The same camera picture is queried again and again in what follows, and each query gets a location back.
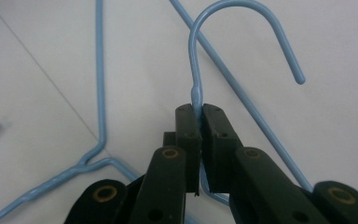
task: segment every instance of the blue coated wire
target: blue coated wire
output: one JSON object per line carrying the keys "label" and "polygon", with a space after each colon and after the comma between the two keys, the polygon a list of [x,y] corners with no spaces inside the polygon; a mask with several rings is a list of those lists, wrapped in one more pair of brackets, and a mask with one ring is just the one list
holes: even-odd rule
{"label": "blue coated wire", "polygon": [[[34,189],[28,190],[18,199],[7,205],[0,211],[0,219],[9,214],[15,208],[23,203],[34,200],[43,194],[56,189],[61,184],[67,182],[73,177],[99,170],[107,165],[116,167],[130,181],[135,180],[139,176],[133,170],[118,158],[105,158],[91,164],[87,164],[89,160],[98,155],[106,144],[106,118],[105,118],[105,102],[104,102],[104,72],[103,72],[103,0],[96,1],[96,69],[97,69],[97,101],[98,101],[98,124],[99,124],[99,142],[87,152],[77,163],[58,175],[53,176],[48,181],[42,183]],[[197,224],[198,222],[191,216],[185,216],[186,223]]]}
{"label": "blue coated wire", "polygon": [[[193,21],[191,20],[190,16],[186,13],[186,10],[181,6],[181,4],[177,0],[171,0],[171,3],[175,7],[175,9],[178,11],[182,19],[185,21],[187,26],[191,29],[193,27]],[[192,93],[200,93],[199,96],[196,97],[196,103],[200,103],[202,105],[202,88],[200,84],[200,70],[198,69],[198,62],[197,62],[197,53],[195,51],[195,35],[197,35],[199,42],[204,47],[205,51],[208,53],[208,55],[212,58],[213,62],[216,64],[220,72],[223,74],[231,88],[236,92],[238,97],[241,99],[244,106],[247,108],[251,116],[254,118],[257,125],[260,127],[264,135],[267,137],[267,139],[270,141],[270,143],[274,146],[286,166],[289,168],[289,170],[294,175],[295,179],[298,181],[300,186],[308,191],[312,191],[312,186],[307,180],[307,178],[302,174],[302,172],[299,170],[299,168],[296,166],[293,159],[290,157],[290,155],[287,153],[286,149],[283,147],[279,139],[276,137],[276,135],[273,133],[273,131],[270,129],[270,127],[267,125],[261,114],[257,111],[253,103],[250,101],[249,97],[246,95],[244,90],[242,89],[241,85],[237,82],[237,80],[234,78],[234,76],[231,75],[223,61],[220,59],[218,54],[215,52],[213,47],[209,44],[205,36],[199,32],[201,24],[211,16],[215,11],[220,10],[225,7],[250,7],[251,9],[256,10],[257,12],[261,13],[263,16],[266,17],[266,19],[271,24],[276,36],[278,37],[278,40],[281,44],[282,50],[284,52],[284,55],[286,56],[286,59],[292,69],[292,72],[294,74],[295,80],[298,84],[303,84],[305,82],[305,78],[302,75],[301,69],[296,61],[296,56],[292,52],[290,45],[287,41],[287,38],[284,35],[283,29],[280,26],[278,20],[275,18],[275,16],[270,12],[266,7],[263,5],[257,3],[257,2],[251,2],[251,1],[221,1],[216,4],[211,5],[207,9],[199,15],[196,22],[198,23],[196,27],[196,24],[194,25],[194,28],[192,29],[192,33],[190,33],[189,38],[189,54],[193,54],[193,61],[192,63],[192,71],[193,71],[193,80],[199,81],[199,84],[195,85],[195,88],[199,88],[196,91],[192,91]]]}

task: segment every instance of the white surface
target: white surface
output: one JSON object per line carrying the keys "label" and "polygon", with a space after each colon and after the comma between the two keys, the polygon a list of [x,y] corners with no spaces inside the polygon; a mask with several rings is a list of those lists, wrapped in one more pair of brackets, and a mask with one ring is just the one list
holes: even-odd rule
{"label": "white surface", "polygon": [[[181,1],[195,18],[213,1]],[[358,189],[358,2],[262,1],[280,19],[307,82],[290,74],[269,25],[239,8],[212,16],[203,32],[252,97],[312,184]],[[98,134],[93,1],[0,0],[0,209],[93,147]],[[105,1],[108,145],[144,173],[174,109],[190,102],[188,30],[169,1]],[[205,102],[222,107],[246,146],[282,162],[200,50]],[[1,223],[63,223],[91,183],[76,177]],[[201,223],[234,223],[205,195],[187,197]]]}

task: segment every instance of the curved hook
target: curved hook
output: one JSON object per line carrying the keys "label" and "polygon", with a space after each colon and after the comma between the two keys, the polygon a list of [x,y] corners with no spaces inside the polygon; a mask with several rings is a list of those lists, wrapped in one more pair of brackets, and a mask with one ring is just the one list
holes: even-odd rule
{"label": "curved hook", "polygon": [[305,77],[301,71],[301,68],[297,62],[296,56],[290,47],[289,41],[286,38],[286,35],[279,23],[278,19],[274,14],[264,5],[256,1],[243,1],[243,0],[222,0],[216,2],[209,7],[207,7],[201,14],[197,17],[196,21],[193,24],[193,28],[190,32],[190,37],[188,40],[188,53],[190,58],[191,72],[193,74],[193,88],[191,90],[191,100],[193,107],[195,109],[197,118],[200,118],[200,111],[202,107],[203,95],[202,95],[202,84],[200,79],[200,68],[196,51],[197,44],[197,34],[200,31],[202,24],[214,14],[216,11],[226,8],[226,7],[248,7],[260,13],[271,25],[275,35],[278,38],[278,41],[281,45],[283,54],[286,58],[286,61],[289,63],[290,69],[292,70],[293,76],[298,84],[303,84],[305,82]]}
{"label": "curved hook", "polygon": [[[176,0],[171,1],[172,4],[175,6],[179,14],[181,14],[182,18],[186,21],[187,25],[191,27],[190,23],[192,23],[191,19],[188,15],[186,15],[186,11],[183,9],[183,7],[177,3]],[[302,71],[298,65],[298,62],[296,61],[296,56],[292,52],[290,48],[290,44],[287,41],[287,38],[284,34],[284,31],[279,24],[276,17],[272,14],[272,12],[263,6],[260,3],[254,2],[254,1],[236,1],[236,0],[227,0],[227,1],[220,1],[215,4],[212,4],[211,6],[207,7],[196,19],[196,21],[192,24],[191,32],[190,32],[190,38],[189,38],[189,56],[190,56],[190,63],[191,63],[191,69],[193,72],[193,89],[192,89],[192,103],[194,107],[194,111],[196,113],[196,116],[200,122],[200,114],[201,114],[201,107],[202,107],[202,86],[200,81],[200,70],[197,60],[197,52],[196,52],[196,36],[199,39],[199,42],[201,45],[205,48],[207,53],[210,55],[210,57],[213,59],[213,62],[216,64],[216,66],[219,68],[219,70],[224,75],[225,79],[231,86],[231,88],[236,92],[238,97],[241,99],[242,103],[246,107],[246,109],[249,111],[257,125],[260,127],[264,135],[267,137],[267,139],[270,141],[270,143],[274,146],[275,150],[278,152],[280,157],[282,158],[283,162],[286,164],[286,166],[289,168],[295,179],[298,181],[298,183],[301,185],[302,188],[312,191],[312,186],[310,182],[307,180],[307,178],[302,174],[300,169],[297,167],[296,163],[293,161],[293,159],[290,157],[289,153],[287,153],[286,149],[283,147],[279,139],[276,137],[274,132],[270,129],[270,127],[267,125],[261,114],[257,111],[249,97],[246,95],[246,93],[241,88],[241,85],[237,82],[237,80],[234,78],[234,76],[231,75],[225,64],[222,62],[222,60],[219,58],[217,53],[214,51],[212,46],[209,44],[209,42],[206,40],[206,38],[200,33],[200,27],[205,22],[205,20],[214,14],[216,11],[225,8],[225,7],[249,7],[253,10],[256,10],[260,14],[262,14],[270,23],[272,26],[275,35],[278,37],[278,40],[281,44],[283,53],[286,57],[287,62],[289,63],[289,66],[292,70],[292,73],[295,77],[295,80],[298,84],[303,84],[305,82],[305,78],[302,74]]]}

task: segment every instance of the hanger hook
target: hanger hook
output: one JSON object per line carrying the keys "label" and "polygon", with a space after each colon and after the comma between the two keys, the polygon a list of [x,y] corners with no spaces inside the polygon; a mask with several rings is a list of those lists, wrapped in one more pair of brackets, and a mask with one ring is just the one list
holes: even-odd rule
{"label": "hanger hook", "polygon": [[200,67],[197,56],[196,44],[197,44],[197,35],[200,31],[202,24],[216,11],[226,8],[226,7],[248,7],[256,12],[260,13],[271,25],[275,35],[278,38],[278,41],[281,45],[283,54],[288,62],[292,74],[296,80],[296,83],[299,85],[305,82],[305,77],[301,71],[301,68],[297,62],[296,56],[290,47],[289,41],[275,15],[264,5],[256,1],[246,1],[246,0],[222,0],[216,2],[205,10],[197,17],[196,21],[193,23],[193,27],[190,32],[188,40],[188,54],[190,58],[191,72],[193,76],[193,88],[191,89],[191,101],[193,104],[194,112],[200,120],[201,107],[203,104],[203,94],[202,94],[202,84],[200,79]]}

